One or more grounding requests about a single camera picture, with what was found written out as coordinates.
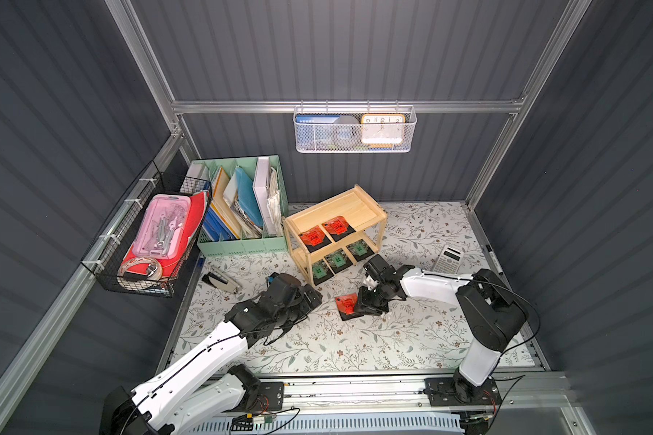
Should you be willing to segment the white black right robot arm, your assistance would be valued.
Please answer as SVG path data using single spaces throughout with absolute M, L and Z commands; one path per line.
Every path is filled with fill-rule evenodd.
M 389 303 L 409 298 L 444 302 L 462 310 L 473 341 L 455 370 L 448 393 L 464 404 L 482 400 L 493 391 L 492 374 L 509 343 L 530 314 L 520 297 L 492 270 L 445 275 L 416 266 L 394 268 L 376 255 L 364 264 L 366 278 L 346 310 L 348 315 L 384 315 Z

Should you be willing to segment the red tea bag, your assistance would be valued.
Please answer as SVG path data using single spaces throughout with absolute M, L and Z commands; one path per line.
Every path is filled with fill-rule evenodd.
M 337 216 L 324 222 L 322 227 L 335 242 L 355 233 L 353 227 L 343 216 Z
M 335 302 L 337 311 L 342 321 L 348 321 L 363 316 L 363 314 L 357 310 L 356 293 L 336 297 Z
M 316 252 L 331 243 L 331 240 L 321 226 L 315 226 L 302 232 L 299 238 L 310 253 Z

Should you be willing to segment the green tea bag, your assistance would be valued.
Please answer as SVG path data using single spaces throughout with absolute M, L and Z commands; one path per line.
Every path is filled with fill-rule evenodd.
M 350 268 L 350 266 L 353 266 L 350 257 L 342 249 L 326 255 L 325 260 L 334 274 L 338 274 L 345 269 Z
M 328 281 L 331 277 L 334 276 L 334 273 L 328 266 L 328 263 L 324 259 L 320 259 L 316 263 L 311 265 L 311 270 L 313 274 L 313 282 L 315 286 Z
M 357 262 L 365 260 L 375 254 L 373 249 L 370 248 L 364 239 L 360 239 L 359 241 L 351 243 L 346 247 Z

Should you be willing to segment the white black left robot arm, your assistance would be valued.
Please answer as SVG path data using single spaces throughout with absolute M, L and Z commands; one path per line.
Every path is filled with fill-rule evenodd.
M 180 360 L 128 391 L 104 400 L 101 434 L 177 434 L 225 411 L 270 406 L 260 380 L 233 360 L 274 332 L 288 333 L 322 303 L 313 286 L 284 273 L 268 277 L 258 297 L 238 302 L 212 332 Z

